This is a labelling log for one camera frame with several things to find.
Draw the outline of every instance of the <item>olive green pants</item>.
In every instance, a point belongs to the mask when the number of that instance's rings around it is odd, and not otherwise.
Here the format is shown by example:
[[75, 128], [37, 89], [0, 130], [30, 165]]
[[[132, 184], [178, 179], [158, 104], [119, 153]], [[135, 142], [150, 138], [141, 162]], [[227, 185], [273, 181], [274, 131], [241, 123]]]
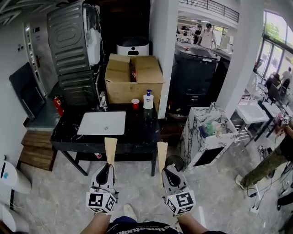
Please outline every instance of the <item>olive green pants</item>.
[[288, 162], [282, 154], [280, 146], [276, 148], [268, 157], [266, 157], [254, 170], [248, 173], [241, 181], [243, 187], [255, 185], [262, 178], [270, 174], [278, 166]]

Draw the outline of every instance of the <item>cardboard box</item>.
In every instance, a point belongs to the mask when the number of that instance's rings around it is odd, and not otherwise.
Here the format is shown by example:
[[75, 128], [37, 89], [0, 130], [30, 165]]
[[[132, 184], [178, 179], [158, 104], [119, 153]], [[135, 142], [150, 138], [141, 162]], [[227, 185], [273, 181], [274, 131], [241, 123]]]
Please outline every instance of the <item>cardboard box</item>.
[[[130, 64], [136, 69], [136, 82], [130, 81]], [[163, 75], [155, 56], [129, 57], [110, 54], [105, 74], [110, 104], [131, 103], [134, 98], [143, 102], [147, 90], [152, 90], [154, 104], [158, 110]]]

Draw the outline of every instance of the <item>marble patterned bin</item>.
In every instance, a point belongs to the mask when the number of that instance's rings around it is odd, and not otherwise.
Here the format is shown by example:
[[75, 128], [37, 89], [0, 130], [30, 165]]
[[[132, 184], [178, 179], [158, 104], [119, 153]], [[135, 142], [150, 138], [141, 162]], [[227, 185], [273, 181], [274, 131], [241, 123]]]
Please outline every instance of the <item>marble patterned bin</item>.
[[[184, 161], [184, 170], [194, 166], [211, 165], [233, 143], [238, 131], [229, 120], [224, 111], [213, 107], [208, 113], [208, 107], [192, 107], [183, 129], [180, 141], [180, 157]], [[202, 122], [217, 121], [221, 124], [222, 135], [204, 138], [199, 131]]]

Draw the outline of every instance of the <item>fire extinguisher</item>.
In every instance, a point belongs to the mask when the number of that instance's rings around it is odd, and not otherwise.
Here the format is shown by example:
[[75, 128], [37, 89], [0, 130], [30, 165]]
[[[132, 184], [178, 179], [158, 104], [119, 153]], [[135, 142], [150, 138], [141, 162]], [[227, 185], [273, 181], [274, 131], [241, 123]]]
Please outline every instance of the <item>fire extinguisher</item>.
[[63, 107], [62, 107], [62, 102], [61, 102], [61, 100], [60, 100], [60, 96], [55, 96], [55, 97], [53, 98], [53, 103], [54, 103], [54, 105], [55, 105], [55, 107], [56, 107], [56, 109], [57, 109], [57, 111], [58, 111], [58, 114], [59, 114], [60, 116], [62, 116], [63, 113], [64, 113], [64, 109], [63, 109]]

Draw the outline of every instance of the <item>metal railing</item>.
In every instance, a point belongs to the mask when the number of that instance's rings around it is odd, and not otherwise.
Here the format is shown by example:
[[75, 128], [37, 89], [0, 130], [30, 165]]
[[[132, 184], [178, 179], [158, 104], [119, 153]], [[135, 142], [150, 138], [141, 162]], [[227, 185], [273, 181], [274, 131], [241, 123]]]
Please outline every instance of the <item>metal railing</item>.
[[193, 5], [206, 9], [208, 11], [213, 11], [224, 17], [227, 17], [235, 22], [239, 20], [239, 13], [226, 7], [220, 3], [214, 2], [212, 0], [179, 0], [180, 3], [185, 3], [187, 5]]

